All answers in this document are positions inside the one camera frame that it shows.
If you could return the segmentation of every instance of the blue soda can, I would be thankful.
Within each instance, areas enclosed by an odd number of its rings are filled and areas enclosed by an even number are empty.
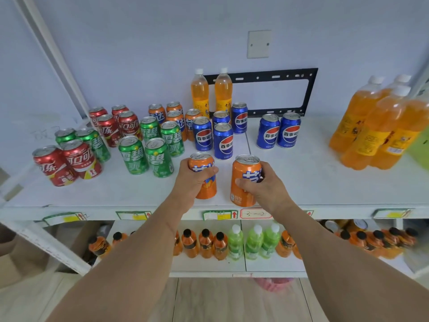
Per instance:
[[[280,119],[276,114],[264,114],[259,122],[258,139],[256,145],[262,149],[271,149],[280,130]]]
[[[235,102],[231,107],[231,121],[235,134],[247,131],[247,104],[245,102]]]
[[[217,111],[213,113],[213,132],[217,123],[229,123],[231,124],[231,117],[227,111]]]
[[[198,151],[208,151],[213,147],[212,124],[205,116],[195,118],[193,121],[193,135],[195,148]]]
[[[228,159],[233,156],[233,128],[229,123],[218,123],[213,130],[214,156]]]
[[[280,122],[277,144],[283,148],[290,148],[297,142],[301,115],[298,113],[285,113]]]

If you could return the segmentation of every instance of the person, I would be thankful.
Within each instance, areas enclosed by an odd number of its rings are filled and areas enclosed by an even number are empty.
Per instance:
[[[218,172],[210,167],[194,173],[187,163],[188,158],[181,161],[171,193],[150,219],[70,289],[48,322],[149,318],[170,273],[179,221],[204,180]],[[237,179],[235,183],[251,192],[291,233],[330,322],[427,321],[428,290],[323,228],[292,201],[271,166],[261,164],[262,182]]]

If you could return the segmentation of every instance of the red soda can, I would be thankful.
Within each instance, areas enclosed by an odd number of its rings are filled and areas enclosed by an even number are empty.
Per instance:
[[[143,140],[140,122],[134,112],[126,111],[119,114],[118,124],[122,136],[136,136],[140,141]]]
[[[239,155],[233,162],[233,177],[231,179],[231,201],[240,207],[255,205],[255,197],[236,184],[236,178],[248,178],[252,182],[258,182],[261,178],[262,165],[256,156]]]
[[[167,104],[167,113],[171,111],[179,111],[183,114],[183,107],[180,102],[169,102]]]
[[[111,107],[111,114],[113,115],[116,121],[118,121],[119,114],[126,111],[129,111],[129,109],[125,105],[116,105]]]
[[[109,147],[117,147],[121,133],[119,132],[118,122],[112,114],[101,115],[97,119],[98,128],[100,133],[104,136]]]
[[[36,149],[33,151],[33,160],[55,186],[72,184],[78,178],[63,156],[62,150],[56,146]]]
[[[108,114],[107,109],[102,106],[93,107],[89,110],[89,117],[92,120],[92,124],[94,124],[96,128],[98,128],[97,118],[105,114]]]
[[[149,115],[156,117],[160,125],[165,122],[165,118],[167,117],[165,109],[161,104],[149,105]]]
[[[196,152],[190,156],[188,167],[194,172],[201,172],[206,167],[215,165],[215,160],[207,152]],[[201,190],[196,195],[197,199],[210,199],[216,195],[216,175],[207,178],[201,185]]]
[[[167,121],[174,121],[180,126],[182,132],[182,140],[187,140],[185,118],[180,111],[169,111],[167,113]]]
[[[191,108],[185,115],[186,133],[188,139],[192,142],[195,141],[195,136],[193,135],[193,121],[200,116],[202,116],[200,110],[195,108]]]
[[[67,161],[81,178],[91,179],[103,171],[91,148],[82,140],[68,141],[62,147]]]

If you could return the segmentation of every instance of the green soda can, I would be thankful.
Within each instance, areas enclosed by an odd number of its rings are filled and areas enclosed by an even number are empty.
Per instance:
[[[143,174],[149,169],[143,144],[136,136],[125,136],[120,139],[118,149],[131,174]]]
[[[146,116],[143,118],[140,121],[140,129],[142,130],[145,142],[160,136],[160,126],[157,118],[154,116]]]
[[[76,131],[76,137],[88,144],[99,162],[104,163],[110,159],[110,151],[98,131],[91,127],[84,127]]]
[[[185,152],[185,146],[183,146],[182,140],[182,132],[176,122],[167,121],[161,124],[161,136],[168,144],[168,149],[172,157],[180,156]]]
[[[73,129],[72,127],[68,127],[67,129],[63,130],[58,130],[57,132],[55,132],[55,141],[61,146],[67,141],[76,139],[75,132],[75,129]]]
[[[168,177],[174,172],[168,145],[162,138],[153,138],[146,143],[146,155],[156,177]]]

